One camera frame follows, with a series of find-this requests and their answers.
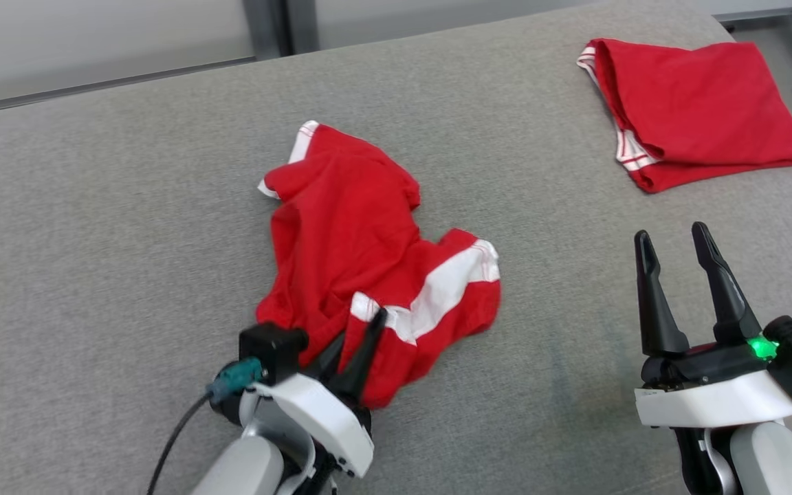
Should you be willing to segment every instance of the green light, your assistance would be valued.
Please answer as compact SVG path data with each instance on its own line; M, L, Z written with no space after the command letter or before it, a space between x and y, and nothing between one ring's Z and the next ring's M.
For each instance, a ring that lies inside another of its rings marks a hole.
M761 360L770 360L777 355L778 342L772 342L763 335L757 335L748 339L747 344L751 345L753 353Z

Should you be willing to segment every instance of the white sleeve trim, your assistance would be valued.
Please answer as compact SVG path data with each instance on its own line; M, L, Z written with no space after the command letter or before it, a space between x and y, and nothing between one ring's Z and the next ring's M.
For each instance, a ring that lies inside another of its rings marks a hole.
M311 147L311 138L314 137L314 132L320 123L317 121L307 121L302 124L301 129L298 130L298 135L295 137L295 145L292 146L292 154L289 155L289 162L295 163L301 161L307 156L307 149Z
M261 191L261 194L267 195L267 197L273 197L274 199L280 199L280 195L277 194L276 191L272 188L268 188L265 180L262 179L261 182L258 183L258 190Z
M595 83L598 91L600 91L601 85L597 81L597 75L595 74L595 48L585 47L576 60L576 65L588 72L591 80ZM616 119L613 119L613 126L616 128L616 161L625 167L628 172L635 172L644 166L653 165L659 161L647 153L647 150L637 140L634 131L631 131L631 129L624 129L623 131L616 123Z
M500 280L497 251L488 241L478 239L471 247L445 260L428 273L420 294L409 307L384 306L386 326L406 344L417 345L417 339L436 328L448 312L463 298L466 285L472 282ZM362 292L356 292L350 314L362 322L370 322L380 305Z
M311 138L314 137L314 132L317 131L319 126L320 123L317 121L307 121L301 125L301 128L298 129L298 135L295 137L295 144L292 145L289 161L286 163L295 163L305 159L307 150L311 147ZM264 179L258 183L258 190L261 191L261 194L267 195L267 197L280 199L280 195L274 189L267 187Z

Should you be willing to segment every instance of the black cable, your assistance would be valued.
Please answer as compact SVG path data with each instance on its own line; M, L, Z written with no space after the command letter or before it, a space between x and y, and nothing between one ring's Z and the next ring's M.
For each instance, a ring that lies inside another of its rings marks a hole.
M164 445L164 451L161 453L161 457L157 459L157 467L155 467L155 473L151 475L151 482L148 483L148 491L146 492L147 495L152 495L155 492L155 485L157 485L157 478L161 476L161 470L164 469L164 461L167 460L167 455L170 454L170 449L173 448L173 444L176 443L176 437L182 432L182 428L185 428L186 423L188 420L191 419L192 416L195 416L197 410L201 408L202 405L205 404L210 398L213 397L212 392L207 392L203 395L200 399L198 399L188 411L182 416L182 419L179 420L179 425L176 425L173 428L173 433L170 433L170 439L167 439L167 444Z

